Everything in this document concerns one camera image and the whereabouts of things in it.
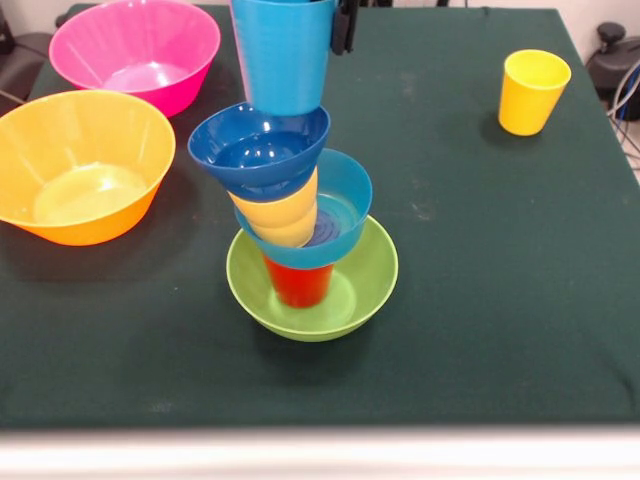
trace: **bowl rim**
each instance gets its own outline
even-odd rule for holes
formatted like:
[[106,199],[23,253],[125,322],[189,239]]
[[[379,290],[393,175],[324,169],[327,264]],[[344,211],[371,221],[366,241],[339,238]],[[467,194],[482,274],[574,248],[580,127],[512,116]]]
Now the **bowl rim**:
[[[350,162],[353,162],[355,164],[355,166],[361,171],[361,173],[364,174],[364,178],[367,179],[367,184],[368,184],[368,187],[369,187],[368,190],[370,192],[369,201],[367,203],[367,209],[365,211],[365,214],[362,215],[359,218],[359,220],[351,228],[349,228],[348,230],[345,230],[344,232],[341,233],[341,235],[339,235],[338,237],[336,237],[333,240],[330,240],[329,242],[321,243],[319,245],[311,245],[309,247],[303,247],[303,248],[292,248],[292,247],[283,247],[282,245],[274,245],[272,243],[269,243],[269,242],[266,242],[266,241],[262,240],[253,231],[253,229],[251,228],[251,225],[249,224],[249,221],[247,220],[246,216],[234,205],[234,213],[235,213],[235,215],[236,216],[242,215],[242,217],[240,217],[240,218],[242,218],[246,222],[246,224],[249,226],[249,229],[250,229],[250,230],[246,231],[247,234],[252,238],[252,240],[254,240],[258,244],[258,246],[265,245],[265,246],[268,246],[270,251],[274,251],[274,250],[275,251],[279,251],[280,250],[280,251],[282,251],[281,253],[283,253],[283,254],[285,253],[284,252],[285,250],[300,250],[300,251],[305,250],[307,252],[309,252],[309,251],[318,252],[318,251],[320,251],[322,249],[326,249],[328,247],[328,245],[331,245],[332,243],[336,242],[340,237],[344,237],[345,235],[347,235],[347,234],[353,232],[354,230],[360,228],[367,221],[367,219],[370,217],[369,211],[371,210],[371,205],[373,204],[373,183],[371,182],[371,177],[369,176],[369,173],[367,172],[367,170],[362,166],[362,164],[360,162],[358,162],[351,155],[348,155],[348,154],[346,154],[344,152],[341,152],[340,150],[334,150],[333,148],[323,148],[322,152],[320,152],[320,155],[318,156],[318,163],[320,162],[322,154],[325,153],[325,152],[329,153],[329,154],[332,154],[332,155],[338,154],[339,156],[346,157]],[[318,169],[318,195],[321,195],[322,194],[322,191],[320,189],[320,168],[321,167],[316,166],[316,168]],[[319,265],[319,266],[313,267],[313,268],[320,268],[322,266],[324,266],[324,265]]]
[[123,207],[114,209],[113,211],[109,211],[108,213],[102,213],[101,215],[98,215],[96,217],[91,217],[89,219],[84,219],[84,220],[79,220],[79,221],[69,222],[69,223],[25,222],[25,221],[22,221],[22,220],[9,219],[8,217],[0,214],[0,220],[1,221],[10,223],[12,225],[16,225],[18,227],[27,227],[27,228],[67,228],[67,227],[74,227],[74,226],[78,226],[78,225],[85,225],[87,223],[95,222],[97,220],[101,220],[103,218],[110,217],[111,215],[115,215],[118,212],[126,210],[131,205],[133,205],[134,203],[136,203],[136,202],[140,201],[141,199],[145,198],[147,195],[149,195],[149,193],[151,193],[155,188],[158,187],[158,185],[162,182],[164,177],[167,175],[169,169],[171,168],[171,165],[173,164],[173,160],[174,160],[175,153],[176,153],[176,136],[175,136],[175,132],[173,131],[173,127],[171,126],[171,123],[169,122],[167,117],[158,108],[156,108],[155,106],[151,105],[149,102],[146,102],[146,101],[144,101],[144,100],[142,100],[142,99],[140,99],[138,97],[135,97],[133,95],[129,95],[127,93],[122,93],[122,92],[116,92],[114,90],[100,90],[100,89],[95,89],[95,90],[72,90],[72,91],[69,91],[69,92],[54,93],[52,95],[46,95],[44,97],[37,98],[35,100],[32,100],[30,102],[25,103],[24,105],[19,106],[18,108],[15,108],[14,110],[11,110],[10,112],[8,112],[5,115],[3,115],[2,117],[0,117],[0,129],[3,126],[3,123],[7,121],[7,119],[11,119],[13,116],[20,115],[21,112],[24,112],[26,109],[35,108],[40,104],[47,103],[47,102],[50,102],[52,100],[53,101],[60,101],[60,102],[64,103],[66,101],[67,97],[69,97],[69,96],[77,96],[77,97],[80,97],[80,96],[87,96],[87,97],[91,97],[91,96],[116,96],[116,97],[121,97],[121,98],[123,98],[126,101],[129,101],[131,103],[138,103],[140,105],[143,105],[144,108],[148,108],[149,111],[152,113],[152,116],[155,116],[160,120],[160,124],[165,128],[167,133],[169,133],[169,138],[171,139],[170,154],[167,154],[167,156],[166,156],[166,158],[167,158],[166,165],[162,169],[161,174],[158,175],[158,178],[156,178],[152,183],[150,183],[149,186],[147,186],[147,188],[144,190],[144,192],[141,193],[138,197],[136,197],[135,200],[133,200],[132,202],[128,203],[127,205],[125,205]]
[[211,64],[213,62],[213,59],[215,58],[216,54],[218,53],[218,50],[220,49],[220,44],[222,42],[222,32],[220,32],[220,27],[218,26],[218,22],[216,22],[215,18],[213,18],[213,16],[209,15],[207,12],[205,12],[204,10],[202,10],[200,7],[193,5],[191,3],[187,3],[187,2],[182,2],[182,1],[177,1],[177,0],[153,0],[152,2],[146,1],[146,0],[116,0],[116,1],[108,1],[105,3],[99,3],[97,5],[94,5],[92,7],[87,8],[86,10],[83,10],[81,12],[79,12],[78,14],[74,15],[73,17],[71,17],[70,19],[68,19],[53,35],[53,37],[51,38],[51,42],[49,43],[49,61],[51,62],[51,66],[53,67],[53,69],[56,71],[56,73],[58,73],[58,75],[60,75],[61,77],[63,77],[65,80],[67,80],[68,82],[79,86],[80,88],[84,88],[86,90],[108,90],[105,89],[104,87],[100,86],[100,87],[93,87],[91,85],[86,84],[85,82],[78,82],[76,80],[74,80],[73,78],[71,78],[71,76],[69,76],[68,74],[66,74],[63,69],[61,69],[58,65],[58,63],[56,62],[56,55],[54,55],[54,49],[56,48],[56,44],[58,43],[58,39],[60,38],[59,34],[61,32],[64,32],[65,29],[71,28],[69,27],[69,25],[73,25],[74,23],[77,23],[78,21],[82,21],[82,18],[84,16],[87,15],[95,15],[95,11],[102,11],[104,9],[108,9],[108,8],[115,8],[114,5],[119,5],[120,3],[124,3],[124,2],[128,2],[128,3],[137,3],[140,5],[153,5],[153,4],[177,4],[180,5],[188,10],[191,10],[192,12],[196,13],[197,15],[203,16],[203,18],[206,17],[206,19],[208,21],[210,21],[211,26],[213,27],[213,29],[218,32],[218,41],[214,43],[213,48],[211,49],[211,54],[209,56],[207,56],[206,61],[204,61],[198,68],[195,68],[191,71],[189,71],[188,73],[186,73],[184,76],[180,77],[178,80],[174,80],[171,83],[164,85],[163,87],[156,87],[156,88],[147,88],[147,89],[142,89],[142,90],[129,90],[129,89],[123,89],[123,90],[111,90],[113,92],[120,92],[120,93],[128,93],[130,95],[141,95],[141,94],[145,94],[145,93],[149,93],[149,92],[155,92],[157,90],[161,90],[164,88],[168,88],[171,87],[173,85],[176,85],[184,80],[187,80],[188,78],[193,77],[194,75],[196,75],[198,72],[202,71],[202,69],[206,68],[209,64]]
[[273,167],[275,165],[280,165],[283,162],[290,162],[293,159],[299,157],[300,155],[308,152],[309,150],[311,150],[316,145],[324,143],[324,141],[326,140],[326,138],[329,135],[329,130],[331,130],[331,115],[329,115],[329,112],[327,111],[327,109],[324,108],[322,105],[319,105],[318,108],[315,108],[315,109],[311,110],[310,112],[303,113],[303,114],[300,114],[300,115],[285,115],[285,116],[281,116],[281,115],[272,115],[271,113],[267,113],[267,112],[263,112],[262,110],[258,110],[257,108],[255,108],[253,105],[251,105],[249,102],[246,102],[246,101],[245,102],[236,103],[235,105],[230,105],[230,106],[228,106],[226,108],[223,108],[222,110],[218,110],[213,115],[211,115],[211,116],[207,117],[206,119],[204,119],[202,122],[200,122],[198,124],[198,126],[196,126],[196,128],[193,129],[193,131],[189,135],[189,138],[187,139],[187,150],[189,151],[189,155],[191,156],[191,158],[193,158],[193,160],[198,165],[202,165],[203,167],[211,168],[213,170],[217,170],[217,171],[221,171],[221,172],[232,172],[232,171],[240,170],[239,167],[226,167],[226,166],[221,166],[221,165],[215,165],[213,163],[207,163],[205,161],[200,160],[200,158],[198,158],[196,155],[194,155],[194,153],[193,153],[193,151],[191,149],[191,139],[193,138],[195,133],[198,130],[200,130],[200,127],[203,127],[204,125],[209,123],[211,120],[213,120],[214,117],[217,117],[217,116],[223,114],[224,112],[226,112],[228,110],[232,110],[232,109],[235,109],[235,108],[238,108],[238,107],[244,107],[244,106],[248,106],[252,110],[255,110],[256,112],[259,112],[262,115],[273,117],[273,118],[303,117],[303,116],[309,115],[309,114],[311,114],[311,113],[313,113],[313,112],[315,112],[317,110],[320,110],[324,114],[324,118],[327,120],[327,123],[326,123],[326,125],[324,127],[324,130],[323,130],[322,134],[320,135],[320,137],[318,137],[318,140],[316,140],[313,143],[313,145],[311,145],[310,147],[307,147],[304,150],[302,150],[301,152],[296,153],[292,157],[283,158],[282,160],[278,160],[277,162],[265,163],[263,165],[254,165],[254,166],[251,166],[251,167],[242,167],[243,171],[256,172],[258,170],[271,168],[271,167]]
[[391,235],[389,235],[389,232],[387,232],[387,230],[382,226],[382,224],[380,222],[378,222],[375,218],[373,218],[371,215],[367,215],[365,217],[365,219],[366,219],[367,223],[371,223],[382,234],[382,236],[383,236],[383,238],[385,240],[385,243],[387,245],[389,245],[390,250],[391,250],[392,255],[393,255],[393,278],[391,280],[391,283],[389,284],[389,289],[382,296],[382,298],[375,305],[375,307],[372,308],[370,312],[367,312],[367,314],[359,316],[354,321],[348,323],[347,325],[343,325],[340,328],[333,328],[333,329],[330,329],[330,330],[322,330],[322,331],[311,332],[311,333],[310,332],[304,332],[304,331],[301,331],[301,330],[294,330],[292,328],[281,327],[279,325],[275,325],[275,324],[269,322],[268,320],[264,319],[262,316],[256,314],[252,309],[249,309],[247,307],[245,302],[241,301],[240,296],[238,295],[238,292],[237,292],[233,282],[231,281],[231,275],[229,273],[230,272],[230,265],[231,265],[231,252],[233,250],[233,247],[239,241],[239,239],[240,239],[240,237],[242,236],[243,233],[245,235],[248,235],[242,228],[233,237],[233,240],[231,241],[231,245],[229,246],[229,250],[227,252],[227,259],[226,259],[227,284],[229,285],[229,288],[231,289],[231,293],[233,294],[233,296],[236,299],[236,301],[240,304],[240,306],[249,315],[251,315],[254,319],[256,319],[259,323],[263,324],[265,327],[273,328],[273,329],[275,329],[275,330],[277,330],[279,332],[286,332],[286,333],[288,333],[290,335],[296,335],[296,336],[301,336],[301,337],[312,338],[312,337],[320,337],[320,336],[325,336],[325,335],[332,335],[332,334],[343,332],[345,330],[349,330],[350,328],[357,327],[359,324],[361,324],[362,322],[368,320],[373,315],[375,315],[376,312],[378,312],[378,310],[380,310],[384,306],[384,304],[387,303],[387,300],[389,300],[389,297],[391,296],[391,294],[395,290],[396,283],[398,282],[398,273],[399,273],[399,270],[400,270],[400,268],[399,268],[399,260],[398,260],[398,250],[396,249],[396,246],[393,243],[393,239],[391,238]]

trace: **bowl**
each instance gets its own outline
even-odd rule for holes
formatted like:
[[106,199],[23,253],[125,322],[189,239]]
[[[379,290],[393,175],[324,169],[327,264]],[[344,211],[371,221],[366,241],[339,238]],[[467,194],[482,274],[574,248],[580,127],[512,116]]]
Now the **bowl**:
[[264,241],[285,247],[302,247],[313,235],[318,204],[317,168],[300,190],[272,202],[250,202],[229,193],[234,205]]
[[227,281],[242,308],[277,335],[302,342],[333,340],[364,325],[390,297],[398,269],[391,237],[370,216],[356,247],[333,267],[323,299],[308,308],[282,302],[247,232],[238,232],[227,253]]
[[78,88],[129,93],[172,116],[195,100],[219,46],[217,23],[194,5],[120,0],[65,22],[49,58]]
[[367,218],[373,187],[367,171],[350,156],[325,148],[318,158],[318,214],[311,240],[289,248],[262,240],[236,208],[240,226],[275,263],[297,269],[337,262],[358,243]]
[[245,102],[198,125],[188,148],[229,192],[254,202],[273,201],[307,183],[327,142],[330,123],[322,107],[282,117]]
[[59,93],[0,118],[0,220],[63,245],[131,229],[171,166],[173,129],[149,103],[104,90]]

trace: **plastic cup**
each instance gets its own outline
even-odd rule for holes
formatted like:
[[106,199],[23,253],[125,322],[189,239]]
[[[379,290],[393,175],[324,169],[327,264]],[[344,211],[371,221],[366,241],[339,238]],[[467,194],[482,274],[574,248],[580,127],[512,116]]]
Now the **plastic cup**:
[[320,106],[335,0],[232,0],[231,15],[245,95],[272,115]]
[[540,132],[571,79],[567,62],[543,50],[519,50],[504,62],[498,120],[514,135]]
[[318,213],[317,192],[318,170],[315,168],[300,190],[280,200],[251,202],[228,193],[262,240],[284,247],[302,247],[313,236]]
[[282,303],[290,307],[307,308],[320,303],[327,295],[333,264],[301,270],[275,263],[266,255],[262,258]]

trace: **table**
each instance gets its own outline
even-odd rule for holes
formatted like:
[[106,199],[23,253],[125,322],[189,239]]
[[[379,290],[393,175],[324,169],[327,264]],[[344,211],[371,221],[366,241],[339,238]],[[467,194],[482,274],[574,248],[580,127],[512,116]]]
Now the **table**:
[[[231,202],[186,151],[243,99],[228,9],[205,10],[222,47],[143,221],[88,248],[0,227],[4,429],[640,419],[640,193],[557,12],[362,9],[329,66],[328,146],[368,169],[400,276],[367,325],[302,344],[236,304]],[[496,121],[519,48],[573,70],[531,138]],[[69,88],[46,65],[33,95]]]

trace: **cup rim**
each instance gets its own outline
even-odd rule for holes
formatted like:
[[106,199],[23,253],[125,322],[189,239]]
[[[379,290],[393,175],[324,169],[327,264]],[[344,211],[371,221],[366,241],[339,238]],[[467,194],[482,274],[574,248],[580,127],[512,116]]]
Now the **cup rim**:
[[314,5],[316,5],[315,8],[319,8],[317,5],[325,5],[327,3],[334,3],[334,0],[315,0],[315,1],[311,1],[311,2],[295,2],[295,3],[291,3],[291,2],[277,2],[274,0],[231,0],[229,3],[231,4],[231,6],[233,5],[234,2],[236,1],[242,1],[242,2],[251,2],[251,3],[262,3],[265,5],[277,5],[279,7],[283,7],[283,8],[302,8],[302,7],[307,7],[307,8],[313,8]]
[[[536,85],[532,83],[523,82],[520,78],[518,78],[517,75],[514,75],[512,68],[510,68],[510,62],[512,62],[514,58],[520,55],[532,53],[532,52],[551,58],[554,61],[556,61],[558,64],[560,64],[562,68],[565,70],[566,78],[561,82],[558,82],[553,85]],[[556,55],[555,53],[548,52],[547,50],[540,50],[536,48],[525,48],[525,49],[516,50],[515,52],[510,53],[507,56],[507,58],[504,60],[504,71],[509,76],[509,78],[513,80],[515,83],[522,85],[523,87],[531,88],[534,90],[556,90],[558,88],[564,87],[569,83],[569,80],[571,80],[571,67],[562,57]]]

